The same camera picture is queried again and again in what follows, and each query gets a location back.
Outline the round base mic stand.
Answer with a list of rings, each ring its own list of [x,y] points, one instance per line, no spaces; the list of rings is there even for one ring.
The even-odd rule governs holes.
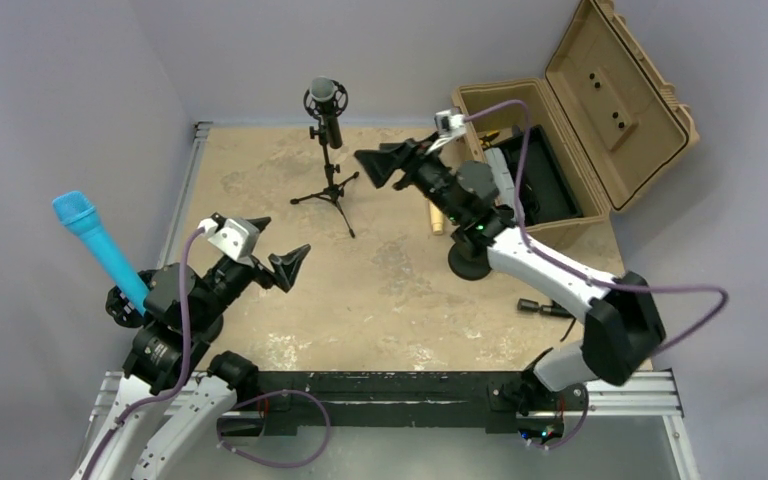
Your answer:
[[[456,239],[447,256],[450,270],[457,277],[467,281],[486,278],[492,272],[488,260],[488,250],[492,245],[492,241]]]

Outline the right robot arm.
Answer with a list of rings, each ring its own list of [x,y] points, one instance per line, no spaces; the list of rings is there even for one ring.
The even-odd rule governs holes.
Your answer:
[[[594,270],[525,238],[511,214],[496,205],[499,191],[491,166],[466,161],[451,169],[433,150],[433,141],[408,139],[353,156],[377,188],[402,171],[394,189],[415,187],[451,220],[454,250],[465,261],[535,288],[584,328],[580,341],[541,353],[519,379],[499,388],[499,397],[528,413],[555,404],[562,390],[588,381],[624,385],[666,338],[646,281],[634,272],[617,277]]]

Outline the black grey microphone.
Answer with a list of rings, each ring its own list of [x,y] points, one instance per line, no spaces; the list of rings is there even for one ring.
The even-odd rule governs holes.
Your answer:
[[[323,76],[314,78],[309,89],[331,149],[339,149],[343,145],[338,121],[341,112],[337,98],[339,92],[336,82]]]

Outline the black tripod mic stand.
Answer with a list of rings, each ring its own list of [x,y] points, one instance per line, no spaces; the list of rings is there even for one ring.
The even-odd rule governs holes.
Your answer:
[[[337,86],[340,88],[340,92],[338,93],[338,103],[339,107],[341,109],[339,117],[344,113],[346,107],[348,106],[348,92],[346,88],[338,81],[334,80],[337,84]],[[303,96],[303,104],[304,109],[307,112],[307,114],[315,119],[317,121],[317,126],[311,126],[309,128],[309,137],[311,139],[316,139],[321,147],[323,159],[324,159],[324,175],[327,182],[327,185],[319,192],[311,193],[302,197],[296,197],[289,200],[291,205],[298,205],[304,201],[311,200],[311,199],[319,199],[322,201],[325,201],[335,207],[337,211],[340,213],[341,217],[343,218],[349,236],[351,238],[355,238],[356,234],[353,230],[348,217],[346,216],[341,203],[340,199],[345,195],[345,188],[346,186],[353,180],[356,180],[359,178],[359,173],[355,172],[350,177],[346,178],[345,180],[341,182],[335,181],[335,175],[341,171],[341,167],[335,163],[332,163],[329,156],[329,150],[337,150],[337,149],[331,149],[328,145],[328,142],[326,140],[326,135],[324,131],[322,130],[322,121],[319,118],[318,111],[315,107],[315,104],[310,97],[309,94],[310,87],[305,91]]]

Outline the cream microphone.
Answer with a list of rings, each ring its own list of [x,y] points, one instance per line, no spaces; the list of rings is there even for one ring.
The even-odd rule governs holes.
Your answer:
[[[428,208],[429,208],[429,223],[430,223],[432,234],[435,236],[443,235],[445,232],[445,224],[446,224],[445,215],[431,201],[428,201]]]

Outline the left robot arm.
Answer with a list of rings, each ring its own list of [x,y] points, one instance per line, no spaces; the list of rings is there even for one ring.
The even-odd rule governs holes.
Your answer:
[[[129,278],[115,272],[106,309],[137,333],[113,405],[74,478],[160,479],[221,414],[267,405],[259,369],[243,356],[218,354],[202,377],[195,368],[248,287],[294,286],[311,247],[263,264],[253,249],[269,222],[215,213],[189,234],[177,262]]]

